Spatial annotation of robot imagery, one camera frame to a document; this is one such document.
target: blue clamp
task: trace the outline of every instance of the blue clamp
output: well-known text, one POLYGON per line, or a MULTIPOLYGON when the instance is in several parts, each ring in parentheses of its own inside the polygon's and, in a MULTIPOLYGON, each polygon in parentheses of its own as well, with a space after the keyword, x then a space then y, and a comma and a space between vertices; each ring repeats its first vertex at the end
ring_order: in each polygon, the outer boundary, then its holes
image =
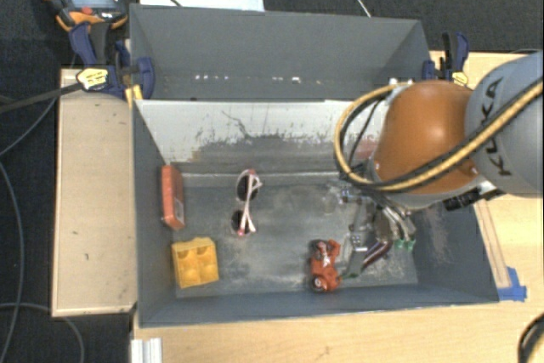
POLYGON ((497 289, 499 299, 501 301, 520 301, 521 303, 527 298, 527 286, 521 286, 519 284, 518 273, 514 268, 507 266, 507 272, 510 276, 510 287, 503 287, 497 289))
POLYGON ((75 54, 77 54, 85 67, 99 66, 108 71, 108 86, 100 90, 106 93, 124 99, 125 89, 129 87, 122 79, 129 77, 129 83, 139 84, 142 88, 144 99, 149 99, 155 88, 155 70, 149 57, 136 59, 136 65, 130 65, 130 53, 122 41, 115 43, 116 64, 106 65, 106 35, 109 31, 109 25, 100 26, 100 24, 90 27, 89 23, 83 22, 74 26, 68 33, 70 45, 75 54))
POLYGON ((440 58, 440 68, 436 69, 436 65, 432 60, 423 62, 422 80, 444 79, 452 82, 454 80, 453 73, 462 71, 465 62, 468 59, 470 48, 468 39, 460 32, 442 34, 444 42, 445 57, 440 58))

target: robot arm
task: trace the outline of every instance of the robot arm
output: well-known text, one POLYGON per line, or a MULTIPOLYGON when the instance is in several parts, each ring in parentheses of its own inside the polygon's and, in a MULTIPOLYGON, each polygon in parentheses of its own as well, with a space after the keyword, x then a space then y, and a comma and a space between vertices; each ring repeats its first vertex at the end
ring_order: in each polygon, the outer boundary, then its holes
POLYGON ((542 52, 502 65, 474 91, 447 81, 380 88, 357 99, 338 122, 338 166, 363 193, 405 210, 490 184, 514 195, 541 195, 541 93, 542 52), (377 147, 357 173, 343 157, 349 124, 398 87, 377 147))

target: blue tape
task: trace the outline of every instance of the blue tape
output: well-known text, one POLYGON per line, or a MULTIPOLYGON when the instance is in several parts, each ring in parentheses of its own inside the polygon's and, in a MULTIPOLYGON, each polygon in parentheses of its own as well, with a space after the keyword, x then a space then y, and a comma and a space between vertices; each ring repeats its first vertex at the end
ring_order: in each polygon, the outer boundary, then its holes
POLYGON ((499 299, 501 301, 519 301, 524 302, 527 298, 527 286, 521 286, 519 284, 518 273, 514 268, 507 266, 507 272, 510 276, 510 282, 512 285, 510 287, 504 287, 502 289, 497 289, 499 294, 499 299))

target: black floor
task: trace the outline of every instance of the black floor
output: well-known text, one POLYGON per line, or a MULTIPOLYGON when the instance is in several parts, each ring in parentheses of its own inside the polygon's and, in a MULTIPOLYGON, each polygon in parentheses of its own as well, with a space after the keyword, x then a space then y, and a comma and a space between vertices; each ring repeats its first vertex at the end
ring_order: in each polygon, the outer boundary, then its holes
MULTIPOLYGON (((475 51, 542 48, 542 0, 363 0, 375 16, 422 21, 431 48, 441 48, 441 32, 462 31, 475 51)), ((266 9, 363 14, 355 0, 265 0, 266 9)), ((0 0, 0 95, 14 99, 58 85, 70 64, 67 37, 41 0, 0 0)), ((0 152, 39 116, 45 104, 0 115, 0 152)), ((49 305, 54 216, 55 114, 15 149, 0 157, 11 177, 23 219, 26 273, 23 301, 49 305)), ((0 303, 14 301, 19 246, 14 209, 0 179, 0 303)), ((11 311, 0 312, 0 352, 11 311)), ((76 320, 87 362, 128 359, 126 315, 76 320)), ((8 362, 77 361, 70 330, 45 315, 22 309, 8 362)))

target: metal bracket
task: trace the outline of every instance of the metal bracket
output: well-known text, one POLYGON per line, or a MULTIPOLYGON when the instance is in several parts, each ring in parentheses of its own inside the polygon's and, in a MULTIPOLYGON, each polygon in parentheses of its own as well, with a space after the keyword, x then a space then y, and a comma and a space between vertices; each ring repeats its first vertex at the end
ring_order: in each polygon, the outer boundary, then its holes
POLYGON ((131 363, 162 363, 162 339, 133 339, 130 341, 131 363))

